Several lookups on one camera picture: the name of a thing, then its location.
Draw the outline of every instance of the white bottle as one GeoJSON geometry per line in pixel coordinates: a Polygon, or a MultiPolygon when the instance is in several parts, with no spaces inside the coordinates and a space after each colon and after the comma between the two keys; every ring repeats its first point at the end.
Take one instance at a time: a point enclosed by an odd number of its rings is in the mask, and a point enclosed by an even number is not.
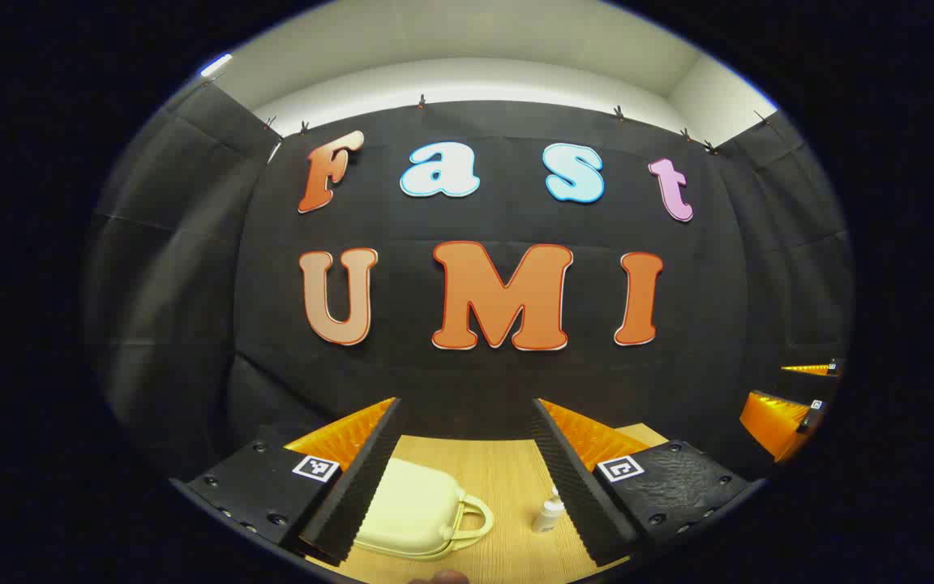
{"type": "Polygon", "coordinates": [[[557,525],[560,515],[564,514],[564,502],[560,501],[560,495],[557,495],[557,487],[553,488],[553,496],[546,503],[542,503],[542,509],[535,515],[533,531],[542,533],[550,531],[557,525]]]}

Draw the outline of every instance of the pink letter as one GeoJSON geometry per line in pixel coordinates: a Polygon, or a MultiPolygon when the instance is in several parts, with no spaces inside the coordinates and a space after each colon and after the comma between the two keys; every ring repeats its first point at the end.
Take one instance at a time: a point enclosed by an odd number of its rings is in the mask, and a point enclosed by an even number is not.
{"type": "Polygon", "coordinates": [[[681,186],[687,186],[686,177],[672,169],[672,163],[667,158],[648,164],[648,170],[651,170],[653,176],[658,177],[662,202],[668,214],[672,215],[676,221],[690,221],[694,216],[694,211],[690,208],[690,204],[683,202],[683,196],[679,193],[681,186]]]}

